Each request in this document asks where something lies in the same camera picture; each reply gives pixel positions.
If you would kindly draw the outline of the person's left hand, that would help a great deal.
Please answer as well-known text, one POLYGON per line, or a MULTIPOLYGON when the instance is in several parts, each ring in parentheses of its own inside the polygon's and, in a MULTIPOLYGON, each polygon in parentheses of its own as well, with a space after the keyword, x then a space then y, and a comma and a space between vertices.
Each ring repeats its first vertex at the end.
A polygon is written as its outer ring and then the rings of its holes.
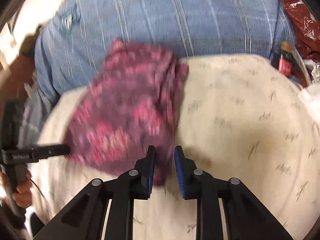
POLYGON ((26 181, 18 184, 17 192, 12 195, 13 200, 16 202, 17 206, 24 209, 32 206, 32 194, 31 194, 31 173, 27 170, 26 181))

